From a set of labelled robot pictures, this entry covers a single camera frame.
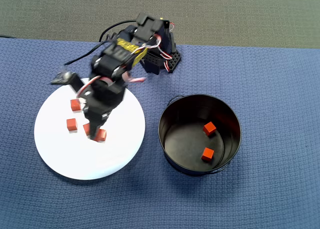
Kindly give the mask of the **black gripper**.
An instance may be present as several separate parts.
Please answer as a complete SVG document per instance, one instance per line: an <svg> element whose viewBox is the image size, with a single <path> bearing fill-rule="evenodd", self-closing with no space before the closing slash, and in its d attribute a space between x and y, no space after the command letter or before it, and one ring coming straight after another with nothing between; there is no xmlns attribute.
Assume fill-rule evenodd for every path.
<svg viewBox="0 0 320 229"><path fill-rule="evenodd" d="M96 140L99 127L108 120L110 113L122 101L125 95L125 85L122 81L90 80L77 92L78 98L86 100L84 116L89 123L86 124L86 136Z"/></svg>

